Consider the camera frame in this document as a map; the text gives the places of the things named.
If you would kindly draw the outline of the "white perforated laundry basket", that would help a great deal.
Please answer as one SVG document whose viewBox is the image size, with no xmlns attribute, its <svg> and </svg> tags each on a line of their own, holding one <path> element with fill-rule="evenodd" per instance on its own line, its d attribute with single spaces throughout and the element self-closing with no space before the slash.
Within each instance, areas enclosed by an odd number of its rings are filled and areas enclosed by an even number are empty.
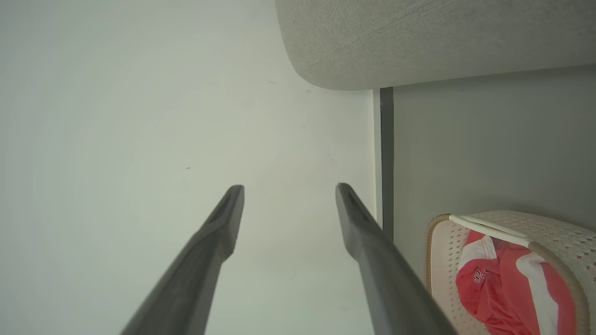
<svg viewBox="0 0 596 335">
<path fill-rule="evenodd" d="M 458 335 L 489 335 L 460 303 L 456 269 L 470 231 L 529 248 L 562 276 L 576 308 L 577 335 L 596 335 L 596 232 L 572 223 L 497 210 L 433 218 L 424 244 L 424 282 Z"/>
</svg>

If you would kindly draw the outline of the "red jersey with white lettering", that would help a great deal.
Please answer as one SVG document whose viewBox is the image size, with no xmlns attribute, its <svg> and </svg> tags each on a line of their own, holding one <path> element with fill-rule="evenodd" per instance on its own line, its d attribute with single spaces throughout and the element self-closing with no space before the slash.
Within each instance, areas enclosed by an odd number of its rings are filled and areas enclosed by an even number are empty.
<svg viewBox="0 0 596 335">
<path fill-rule="evenodd" d="M 568 286 L 524 246 L 471 231 L 455 283 L 465 310 L 490 335 L 576 335 Z"/>
</svg>

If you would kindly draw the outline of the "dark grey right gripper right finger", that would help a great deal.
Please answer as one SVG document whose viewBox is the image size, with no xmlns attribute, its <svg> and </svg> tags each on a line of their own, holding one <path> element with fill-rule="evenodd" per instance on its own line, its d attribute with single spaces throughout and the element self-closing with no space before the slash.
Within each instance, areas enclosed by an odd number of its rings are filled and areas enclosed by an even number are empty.
<svg viewBox="0 0 596 335">
<path fill-rule="evenodd" d="M 345 249 L 358 263 L 375 335 L 457 335 L 351 185 L 335 191 Z"/>
</svg>

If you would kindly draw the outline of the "white and black baseboard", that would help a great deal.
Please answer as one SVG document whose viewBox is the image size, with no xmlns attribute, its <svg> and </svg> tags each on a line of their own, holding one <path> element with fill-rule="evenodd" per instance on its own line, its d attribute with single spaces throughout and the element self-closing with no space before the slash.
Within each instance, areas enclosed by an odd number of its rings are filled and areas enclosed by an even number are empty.
<svg viewBox="0 0 596 335">
<path fill-rule="evenodd" d="M 374 215 L 394 242 L 394 93 L 393 87 L 371 91 L 374 144 Z"/>
</svg>

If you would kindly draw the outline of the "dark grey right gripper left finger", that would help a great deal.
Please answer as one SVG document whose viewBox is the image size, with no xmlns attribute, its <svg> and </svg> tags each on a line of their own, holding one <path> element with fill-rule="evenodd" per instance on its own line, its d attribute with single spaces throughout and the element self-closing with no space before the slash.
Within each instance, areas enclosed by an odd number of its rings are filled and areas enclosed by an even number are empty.
<svg viewBox="0 0 596 335">
<path fill-rule="evenodd" d="M 236 247 L 244 187 L 232 185 L 121 335 L 204 335 L 221 266 Z"/>
</svg>

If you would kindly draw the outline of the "light grey fabric sofa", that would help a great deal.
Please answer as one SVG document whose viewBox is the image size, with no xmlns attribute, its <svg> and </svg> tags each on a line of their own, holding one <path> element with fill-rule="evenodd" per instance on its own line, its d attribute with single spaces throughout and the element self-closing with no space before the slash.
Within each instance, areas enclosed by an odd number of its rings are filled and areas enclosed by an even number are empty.
<svg viewBox="0 0 596 335">
<path fill-rule="evenodd" d="M 596 0 L 275 0 L 291 65 L 330 90 L 596 63 Z"/>
</svg>

